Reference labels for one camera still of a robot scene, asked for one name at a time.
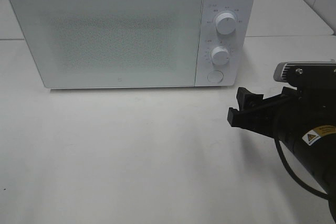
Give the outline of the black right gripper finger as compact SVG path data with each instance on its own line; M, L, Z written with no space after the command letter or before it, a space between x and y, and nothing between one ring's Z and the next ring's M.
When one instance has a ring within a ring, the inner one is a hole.
M239 110L247 110L258 105L264 98L263 94L255 94L244 87L237 89L236 99Z
M227 120L231 127L245 130L260 130L262 128L260 112L261 110L257 108L240 111L230 107L228 109Z

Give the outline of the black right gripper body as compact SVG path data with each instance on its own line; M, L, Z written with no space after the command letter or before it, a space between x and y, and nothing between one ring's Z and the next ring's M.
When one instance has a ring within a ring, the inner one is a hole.
M335 139L335 67L291 67L290 86L262 100L262 135L282 140L286 134L302 140Z

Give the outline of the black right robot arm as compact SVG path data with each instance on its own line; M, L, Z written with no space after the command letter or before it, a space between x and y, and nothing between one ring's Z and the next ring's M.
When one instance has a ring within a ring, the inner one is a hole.
M335 215L335 63L297 61L279 63L274 80L282 92L264 98L244 87L237 90L238 108L229 108L232 127L249 130L275 141L280 160L303 189L327 200ZM285 146L320 185L316 190L289 166Z

